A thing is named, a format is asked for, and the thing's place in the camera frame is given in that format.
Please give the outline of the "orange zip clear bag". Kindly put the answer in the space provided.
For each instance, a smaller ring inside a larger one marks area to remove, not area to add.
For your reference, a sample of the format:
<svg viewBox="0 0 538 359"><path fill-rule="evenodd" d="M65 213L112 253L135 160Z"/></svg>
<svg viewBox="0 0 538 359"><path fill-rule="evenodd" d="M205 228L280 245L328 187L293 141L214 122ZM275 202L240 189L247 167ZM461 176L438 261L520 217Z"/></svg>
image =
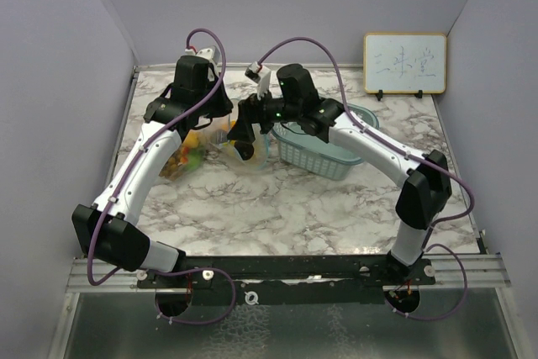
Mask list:
<svg viewBox="0 0 538 359"><path fill-rule="evenodd" d="M173 182L182 175L197 170L205 159L206 150L207 141L204 133L190 131L180 147L168 158L159 177Z"/></svg>

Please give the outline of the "teal plastic basket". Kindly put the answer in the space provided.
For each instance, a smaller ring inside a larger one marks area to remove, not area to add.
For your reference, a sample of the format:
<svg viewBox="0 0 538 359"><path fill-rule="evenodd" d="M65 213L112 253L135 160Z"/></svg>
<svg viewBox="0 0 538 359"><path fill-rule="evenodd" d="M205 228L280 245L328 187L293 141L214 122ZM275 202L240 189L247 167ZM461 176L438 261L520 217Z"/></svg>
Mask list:
<svg viewBox="0 0 538 359"><path fill-rule="evenodd" d="M307 135L296 123L274 124L272 135L281 161L330 180L345 179L363 162L353 152Z"/></svg>

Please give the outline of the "blue zip clear bag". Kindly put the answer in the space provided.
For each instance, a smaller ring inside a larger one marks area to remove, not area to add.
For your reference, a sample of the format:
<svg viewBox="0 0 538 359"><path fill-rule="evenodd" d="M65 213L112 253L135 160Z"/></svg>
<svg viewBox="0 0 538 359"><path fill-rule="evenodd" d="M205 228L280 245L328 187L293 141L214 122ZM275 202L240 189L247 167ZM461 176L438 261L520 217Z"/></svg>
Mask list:
<svg viewBox="0 0 538 359"><path fill-rule="evenodd" d="M229 140L228 133L237 119L239 99L233 98L233 110L230 114L214 119L205 130L208 147L216 150L224 158L226 164L237 171L257 172L267 162L269 154L269 139L260 131L260 125L254 124L255 140L252 144L238 140Z"/></svg>

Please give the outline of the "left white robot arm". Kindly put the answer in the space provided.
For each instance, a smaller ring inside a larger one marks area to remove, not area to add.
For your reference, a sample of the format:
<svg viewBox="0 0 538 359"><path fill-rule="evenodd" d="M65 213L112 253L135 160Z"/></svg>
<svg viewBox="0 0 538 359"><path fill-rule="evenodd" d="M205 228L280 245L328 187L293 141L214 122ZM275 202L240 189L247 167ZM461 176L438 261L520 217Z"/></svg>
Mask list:
<svg viewBox="0 0 538 359"><path fill-rule="evenodd" d="M138 138L113 180L91 206L78 205L71 216L84 254L126 271L156 271L170 288L185 279L184 251L151 240L136 225L162 168L199 129L198 121L232 111L211 52L180 57L173 82L148 104Z"/></svg>

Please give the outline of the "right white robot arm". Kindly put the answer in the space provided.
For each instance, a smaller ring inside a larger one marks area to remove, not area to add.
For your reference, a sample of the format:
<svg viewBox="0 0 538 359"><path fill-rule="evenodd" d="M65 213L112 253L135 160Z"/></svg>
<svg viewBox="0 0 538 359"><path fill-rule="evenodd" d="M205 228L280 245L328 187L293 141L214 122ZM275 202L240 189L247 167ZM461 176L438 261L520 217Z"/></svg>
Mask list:
<svg viewBox="0 0 538 359"><path fill-rule="evenodd" d="M430 225L451 196L445 155L438 150L425 154L399 144L343 103L322 98L309 71L300 64L277 70L282 95L275 98L269 90L271 73L257 62L246 68L257 92L239 101L228 140L252 144L255 125L266 133L274 124L295 123L306 135L353 152L385 174L401 190L396 204L400 225L388 253L386 273L392 282L405 284L417 272L415 262L423 255Z"/></svg>

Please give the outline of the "orange mango toy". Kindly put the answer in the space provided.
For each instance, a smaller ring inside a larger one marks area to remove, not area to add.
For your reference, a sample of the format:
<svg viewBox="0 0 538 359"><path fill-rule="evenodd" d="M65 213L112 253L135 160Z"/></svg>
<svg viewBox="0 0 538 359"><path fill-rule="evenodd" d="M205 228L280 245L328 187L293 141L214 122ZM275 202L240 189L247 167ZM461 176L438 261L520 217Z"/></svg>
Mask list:
<svg viewBox="0 0 538 359"><path fill-rule="evenodd" d="M200 145L200 139L197 132L190 131L185 139L182 141L182 147L191 149L196 149Z"/></svg>

